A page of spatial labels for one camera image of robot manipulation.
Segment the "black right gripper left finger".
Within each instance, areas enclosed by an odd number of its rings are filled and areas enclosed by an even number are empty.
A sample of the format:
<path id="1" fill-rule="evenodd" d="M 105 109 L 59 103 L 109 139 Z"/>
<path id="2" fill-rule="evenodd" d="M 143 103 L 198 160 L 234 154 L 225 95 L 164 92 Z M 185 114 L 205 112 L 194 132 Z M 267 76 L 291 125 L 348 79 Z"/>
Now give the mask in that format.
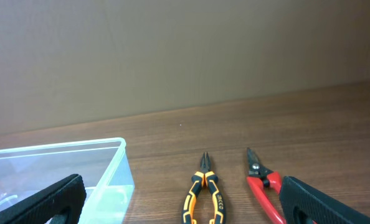
<path id="1" fill-rule="evenodd" d="M 72 174 L 0 212 L 0 224 L 77 224 L 87 193 Z"/>

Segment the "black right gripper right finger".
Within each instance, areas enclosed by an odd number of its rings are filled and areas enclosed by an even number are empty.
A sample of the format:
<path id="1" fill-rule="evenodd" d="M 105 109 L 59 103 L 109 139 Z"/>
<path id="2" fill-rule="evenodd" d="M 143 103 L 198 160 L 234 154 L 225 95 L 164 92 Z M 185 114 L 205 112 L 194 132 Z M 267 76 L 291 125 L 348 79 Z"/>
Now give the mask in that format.
<path id="1" fill-rule="evenodd" d="M 370 224 L 370 217 L 292 176 L 283 178 L 279 199 L 287 223 Z"/>

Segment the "red handled snips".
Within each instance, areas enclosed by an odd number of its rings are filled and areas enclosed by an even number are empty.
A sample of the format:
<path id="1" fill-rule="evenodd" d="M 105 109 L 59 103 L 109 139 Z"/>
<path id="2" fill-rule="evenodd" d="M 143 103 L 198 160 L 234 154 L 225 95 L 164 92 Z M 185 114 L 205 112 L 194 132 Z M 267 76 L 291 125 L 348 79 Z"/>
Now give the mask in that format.
<path id="1" fill-rule="evenodd" d="M 266 168 L 260 161 L 258 155 L 251 148 L 247 148 L 247 161 L 249 164 L 247 183 L 263 208 L 266 215 L 274 224 L 286 224 L 286 219 L 280 215 L 265 193 L 265 189 L 274 189 L 279 194 L 282 188 L 282 178 L 278 172 Z"/>

